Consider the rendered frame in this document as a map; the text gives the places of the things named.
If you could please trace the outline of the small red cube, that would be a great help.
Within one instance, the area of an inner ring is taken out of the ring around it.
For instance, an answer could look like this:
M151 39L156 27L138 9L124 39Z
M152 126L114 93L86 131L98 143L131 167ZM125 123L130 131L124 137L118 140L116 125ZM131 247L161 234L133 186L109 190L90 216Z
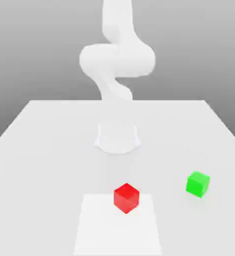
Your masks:
M129 183L123 184L113 192L113 204L125 214L136 208L139 201L140 192Z

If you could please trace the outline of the small green cube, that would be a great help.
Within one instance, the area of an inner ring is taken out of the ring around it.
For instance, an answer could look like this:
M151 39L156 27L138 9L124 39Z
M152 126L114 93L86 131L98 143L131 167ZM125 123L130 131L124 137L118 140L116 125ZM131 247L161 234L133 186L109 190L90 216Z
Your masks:
M186 191L194 196L202 198L208 190L210 184L210 176L199 171L194 171L186 182Z

